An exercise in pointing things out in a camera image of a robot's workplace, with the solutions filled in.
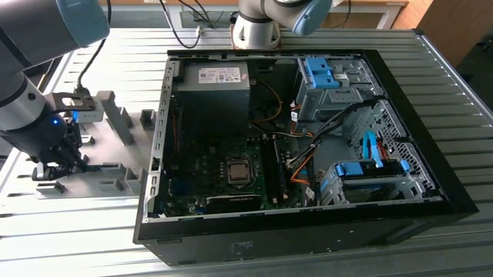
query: yellow wire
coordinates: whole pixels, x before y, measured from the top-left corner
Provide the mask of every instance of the yellow wire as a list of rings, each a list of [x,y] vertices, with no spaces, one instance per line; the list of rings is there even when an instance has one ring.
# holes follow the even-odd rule
[[[280,101],[279,94],[276,93],[276,91],[273,90],[273,88],[271,88],[271,86],[267,85],[267,83],[263,82],[263,81],[256,81],[256,82],[261,83],[269,89],[269,91],[275,95],[275,98],[277,98],[279,108],[277,108],[277,112],[269,118],[251,120],[249,123],[261,123],[261,122],[267,122],[267,121],[272,120],[275,117],[277,117],[277,115],[280,114],[280,111],[283,110],[283,102]]]

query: power supply label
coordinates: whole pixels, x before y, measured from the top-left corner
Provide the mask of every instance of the power supply label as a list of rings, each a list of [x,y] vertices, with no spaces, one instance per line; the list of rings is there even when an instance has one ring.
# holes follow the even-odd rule
[[[239,83],[239,68],[201,68],[199,84]]]

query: sticker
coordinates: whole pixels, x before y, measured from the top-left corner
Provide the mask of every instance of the sticker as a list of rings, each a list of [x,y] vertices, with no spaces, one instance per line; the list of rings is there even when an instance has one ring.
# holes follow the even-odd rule
[[[199,84],[239,83],[239,68],[201,68]]]
[[[293,122],[298,122],[298,113],[291,112],[291,120],[292,120]]]
[[[237,255],[251,254],[252,248],[253,248],[252,241],[231,242],[229,243],[229,255],[237,256]]]
[[[315,200],[315,193],[314,193],[314,191],[310,189],[310,187],[306,187],[306,191],[304,191],[304,193],[306,193],[306,196],[308,196],[311,200]]]
[[[343,80],[343,79],[347,80],[347,75],[346,74],[334,74],[334,78],[339,79],[339,80]]]

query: motherboard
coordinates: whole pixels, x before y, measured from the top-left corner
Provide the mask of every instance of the motherboard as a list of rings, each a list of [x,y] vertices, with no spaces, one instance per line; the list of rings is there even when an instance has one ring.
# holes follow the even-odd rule
[[[169,167],[163,209],[188,216],[296,207],[299,188],[284,170],[291,155],[287,136],[189,141]]]

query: connector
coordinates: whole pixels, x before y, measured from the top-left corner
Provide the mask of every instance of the connector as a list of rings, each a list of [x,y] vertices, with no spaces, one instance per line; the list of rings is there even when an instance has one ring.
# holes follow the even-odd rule
[[[203,29],[201,29],[201,27],[200,26],[197,26],[197,28],[195,29],[195,34],[196,34],[196,36],[199,37],[199,36],[201,36],[201,34],[203,34]]]
[[[81,94],[81,95],[90,95],[90,92],[89,90],[82,87],[82,86],[77,86],[74,89],[73,89],[73,93],[76,94]]]

